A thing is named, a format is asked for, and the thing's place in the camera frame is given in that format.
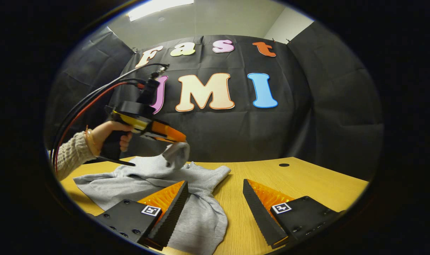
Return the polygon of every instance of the wooden table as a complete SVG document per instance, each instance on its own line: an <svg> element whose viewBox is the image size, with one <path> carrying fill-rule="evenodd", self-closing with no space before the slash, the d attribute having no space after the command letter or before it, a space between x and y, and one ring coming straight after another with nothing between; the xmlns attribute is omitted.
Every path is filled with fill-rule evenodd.
<svg viewBox="0 0 430 255"><path fill-rule="evenodd" d="M278 166L288 163L290 166ZM228 217L228 228L224 240L215 250L217 255L262 255L273 250L265 242L248 204L243 196L244 179L251 179L290 197L310 196L335 211L346 210L358 198L367 181L362 181L297 158L238 162L197 163L207 169L225 165L231 173L214 189L213 195L219 201ZM87 213L99 215L103 210L82 193L72 180L85 174L112 172L119 165L103 162L82 165L61 184L70 197ZM187 254L165 247L161 253Z"/></svg>

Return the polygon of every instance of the gray cloth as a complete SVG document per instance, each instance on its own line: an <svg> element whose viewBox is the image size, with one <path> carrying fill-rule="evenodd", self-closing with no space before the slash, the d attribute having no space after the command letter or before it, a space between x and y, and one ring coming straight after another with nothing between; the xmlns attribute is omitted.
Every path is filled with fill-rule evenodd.
<svg viewBox="0 0 430 255"><path fill-rule="evenodd" d="M221 166L205 169L186 164L189 145L169 145L155 157L135 157L136 166L119 166L111 173L73 178L77 187L103 210L122 199L140 200L179 181L188 181L190 196L168 246L192 254L210 255L223 240L228 219L212 191L231 170Z"/></svg>

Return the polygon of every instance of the ceiling light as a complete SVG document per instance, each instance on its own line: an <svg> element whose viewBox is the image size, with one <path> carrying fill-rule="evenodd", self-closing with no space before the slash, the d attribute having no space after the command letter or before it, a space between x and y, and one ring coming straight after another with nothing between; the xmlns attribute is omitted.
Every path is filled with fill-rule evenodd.
<svg viewBox="0 0 430 255"><path fill-rule="evenodd" d="M150 0L142 4L128 13L130 21L135 21L149 14L176 7L180 5L190 5L194 0Z"/></svg>

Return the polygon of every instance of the bracelet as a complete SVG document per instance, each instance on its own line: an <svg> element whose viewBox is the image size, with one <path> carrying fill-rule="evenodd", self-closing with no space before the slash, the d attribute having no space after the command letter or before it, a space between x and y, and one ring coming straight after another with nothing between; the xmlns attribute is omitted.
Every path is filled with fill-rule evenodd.
<svg viewBox="0 0 430 255"><path fill-rule="evenodd" d="M98 157L100 155L100 151L95 148L95 142L94 142L94 138L93 138L93 134L92 134L92 129L88 129L88 126L85 127L85 140L87 142L87 146L90 149L90 152L92 152L92 154L95 157Z"/></svg>

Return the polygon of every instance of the sweatshirt sleeve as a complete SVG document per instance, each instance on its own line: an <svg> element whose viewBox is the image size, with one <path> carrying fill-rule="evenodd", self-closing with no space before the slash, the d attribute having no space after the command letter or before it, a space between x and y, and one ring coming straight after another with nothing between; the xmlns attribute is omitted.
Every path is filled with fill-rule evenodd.
<svg viewBox="0 0 430 255"><path fill-rule="evenodd" d="M62 181L84 162L95 159L84 137L84 131L74 134L72 139L59 147L57 154L57 179Z"/></svg>

